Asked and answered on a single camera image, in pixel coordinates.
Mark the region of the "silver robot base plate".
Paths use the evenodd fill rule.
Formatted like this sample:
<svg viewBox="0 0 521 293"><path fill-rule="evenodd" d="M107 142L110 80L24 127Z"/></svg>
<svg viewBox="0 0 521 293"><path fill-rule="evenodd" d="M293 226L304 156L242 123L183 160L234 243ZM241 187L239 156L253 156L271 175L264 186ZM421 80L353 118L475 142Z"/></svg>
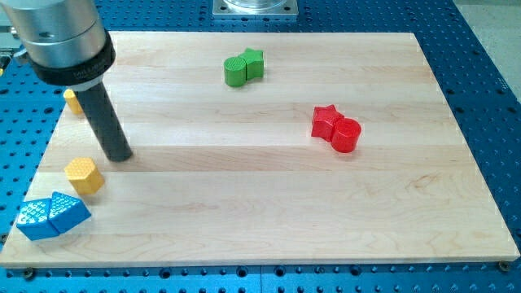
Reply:
<svg viewBox="0 0 521 293"><path fill-rule="evenodd" d="M213 0L215 19L289 19L299 14L297 0Z"/></svg>

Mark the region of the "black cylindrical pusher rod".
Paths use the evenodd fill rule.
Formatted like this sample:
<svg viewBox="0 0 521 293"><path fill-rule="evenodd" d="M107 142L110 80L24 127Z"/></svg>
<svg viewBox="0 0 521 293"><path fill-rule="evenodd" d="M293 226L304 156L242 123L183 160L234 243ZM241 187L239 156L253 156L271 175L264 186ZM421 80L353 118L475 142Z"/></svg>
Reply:
<svg viewBox="0 0 521 293"><path fill-rule="evenodd" d="M104 84L78 91L77 100L105 156L112 162L129 159L133 152Z"/></svg>

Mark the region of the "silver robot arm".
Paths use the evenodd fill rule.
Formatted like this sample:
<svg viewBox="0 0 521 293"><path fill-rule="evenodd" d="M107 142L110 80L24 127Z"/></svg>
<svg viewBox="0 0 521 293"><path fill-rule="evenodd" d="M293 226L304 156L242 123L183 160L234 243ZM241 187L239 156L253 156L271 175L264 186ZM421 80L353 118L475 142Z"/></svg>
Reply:
<svg viewBox="0 0 521 293"><path fill-rule="evenodd" d="M105 156L113 162L133 152L103 84L116 51L93 0L2 0L37 76L70 88Z"/></svg>

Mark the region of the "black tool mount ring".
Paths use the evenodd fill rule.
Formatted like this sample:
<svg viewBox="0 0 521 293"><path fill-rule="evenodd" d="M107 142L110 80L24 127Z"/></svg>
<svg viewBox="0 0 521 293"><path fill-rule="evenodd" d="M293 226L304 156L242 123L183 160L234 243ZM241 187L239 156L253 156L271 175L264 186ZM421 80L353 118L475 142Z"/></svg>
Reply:
<svg viewBox="0 0 521 293"><path fill-rule="evenodd" d="M44 67L29 57L29 63L37 77L49 85L80 85L102 76L115 62L114 49L110 33L105 29L106 41L100 52L94 57L66 68Z"/></svg>

